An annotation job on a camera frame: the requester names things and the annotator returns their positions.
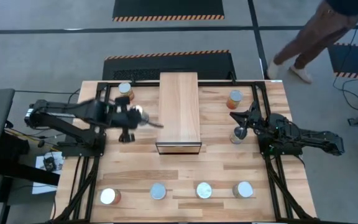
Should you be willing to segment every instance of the white shoe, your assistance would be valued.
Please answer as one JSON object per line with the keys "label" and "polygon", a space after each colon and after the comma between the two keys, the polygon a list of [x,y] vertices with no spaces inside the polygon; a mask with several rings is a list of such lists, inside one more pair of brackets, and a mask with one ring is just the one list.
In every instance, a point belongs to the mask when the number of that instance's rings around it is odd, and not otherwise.
{"label": "white shoe", "polygon": [[281,65],[276,65],[272,60],[267,68],[267,76],[271,80],[276,80],[278,76],[278,72],[280,71]]}
{"label": "white shoe", "polygon": [[295,66],[292,65],[290,70],[297,74],[305,83],[311,84],[313,82],[306,69],[296,69]]}

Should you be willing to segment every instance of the wood grain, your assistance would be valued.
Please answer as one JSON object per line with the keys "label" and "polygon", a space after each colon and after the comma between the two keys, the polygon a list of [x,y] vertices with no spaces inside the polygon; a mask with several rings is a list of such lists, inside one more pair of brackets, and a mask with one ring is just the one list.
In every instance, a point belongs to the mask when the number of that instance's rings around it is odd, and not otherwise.
{"label": "wood grain", "polygon": [[197,73],[161,73],[157,142],[200,142],[198,107]]}
{"label": "wood grain", "polygon": [[[97,82],[83,82],[79,101],[92,98],[96,85]],[[291,119],[282,83],[266,82],[266,86],[272,112]],[[158,119],[158,87],[133,89],[133,103],[144,106],[152,119]],[[199,155],[158,155],[154,145],[157,130],[148,126],[136,130],[137,141],[131,144],[119,144],[119,130],[109,130],[105,154],[99,165],[91,222],[274,221],[267,173],[255,134],[249,131],[240,145],[233,145],[229,140],[236,123],[228,118],[231,110],[224,103],[232,89],[199,87],[200,135],[204,143]],[[244,94],[244,100],[235,111],[247,110],[252,102],[250,88],[235,89]],[[112,90],[109,97],[117,97],[116,88]],[[87,127],[78,120],[74,124]],[[306,212],[315,216],[303,164],[293,156],[282,156],[282,160],[289,191]],[[76,157],[68,158],[63,165],[56,195],[57,214],[68,204],[76,161]],[[231,188],[243,180],[251,183],[254,194],[251,198],[236,199]],[[203,181],[213,188],[211,199],[196,198],[195,188]],[[163,200],[150,198],[150,187],[156,182],[164,183],[167,189]],[[100,192],[108,187],[121,191],[119,204],[101,204]],[[86,200],[85,195],[80,217],[85,215]],[[281,197],[279,202],[284,217]]]}

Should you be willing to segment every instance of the tin can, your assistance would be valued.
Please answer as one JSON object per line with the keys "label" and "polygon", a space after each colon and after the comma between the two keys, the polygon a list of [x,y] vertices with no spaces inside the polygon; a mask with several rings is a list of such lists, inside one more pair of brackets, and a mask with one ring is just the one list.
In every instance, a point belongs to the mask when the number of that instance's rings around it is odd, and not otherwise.
{"label": "tin can", "polygon": [[212,196],[212,187],[208,183],[202,182],[197,186],[196,195],[200,199],[210,198]]}
{"label": "tin can", "polygon": [[247,136],[247,130],[243,127],[234,128],[234,132],[230,135],[230,141],[233,144],[241,144],[242,140]]}
{"label": "tin can", "polygon": [[242,100],[242,93],[239,90],[233,90],[230,92],[229,98],[227,99],[226,106],[234,110],[236,109]]}
{"label": "tin can", "polygon": [[150,196],[154,200],[162,200],[167,195],[167,190],[165,186],[160,183],[153,184],[152,188],[150,189]]}
{"label": "tin can", "polygon": [[247,198],[254,194],[251,184],[247,181],[239,182],[233,187],[233,195],[236,198]]}
{"label": "tin can", "polygon": [[135,98],[135,93],[132,91],[131,84],[129,83],[121,83],[118,85],[118,90],[121,96],[129,96],[129,100],[131,101]]}
{"label": "tin can", "polygon": [[121,200],[121,193],[116,189],[104,189],[100,201],[105,205],[115,205]]}

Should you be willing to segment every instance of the gray floor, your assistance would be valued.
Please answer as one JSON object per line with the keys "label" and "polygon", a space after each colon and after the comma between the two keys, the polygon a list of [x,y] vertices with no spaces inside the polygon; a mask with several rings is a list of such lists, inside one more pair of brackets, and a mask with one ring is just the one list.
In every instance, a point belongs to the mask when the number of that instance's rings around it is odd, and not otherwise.
{"label": "gray floor", "polygon": [[[318,0],[254,0],[261,26],[302,26],[314,13]],[[114,0],[0,0],[0,29],[75,29],[104,27],[250,26],[247,1],[223,0],[223,21],[112,23]],[[267,60],[297,31],[262,31]],[[352,33],[341,42],[349,42]],[[354,41],[358,44],[358,33]],[[145,32],[115,34],[24,34],[0,35],[0,88],[17,90],[75,91],[83,80],[100,80],[103,60],[111,55],[148,54],[192,50],[228,49],[240,79],[262,79],[252,31]],[[319,149],[305,149],[304,160],[318,216],[323,220],[358,223],[358,127],[347,118],[358,111],[347,106],[342,93],[332,87],[333,70],[324,51],[308,67],[314,83],[306,85],[283,68],[283,79],[293,120],[302,128],[330,130],[344,138],[341,157]],[[337,81],[341,86],[343,79]],[[358,94],[358,82],[348,88]],[[9,119],[25,127],[28,104],[44,98],[66,101],[66,95],[17,93]],[[40,153],[33,148],[32,154]],[[28,163],[33,157],[23,158]],[[30,190],[14,192],[8,223],[43,222],[53,194],[34,196]]]}

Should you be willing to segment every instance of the brown pants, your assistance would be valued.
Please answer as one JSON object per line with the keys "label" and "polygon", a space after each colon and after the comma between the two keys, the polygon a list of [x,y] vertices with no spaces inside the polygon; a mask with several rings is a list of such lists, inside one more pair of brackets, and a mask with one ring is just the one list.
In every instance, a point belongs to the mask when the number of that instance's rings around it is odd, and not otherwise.
{"label": "brown pants", "polygon": [[358,16],[344,16],[322,1],[316,14],[308,21],[280,53],[274,57],[274,63],[281,65],[286,60],[299,54],[295,68],[303,69],[315,59],[326,47],[337,42],[358,23]]}

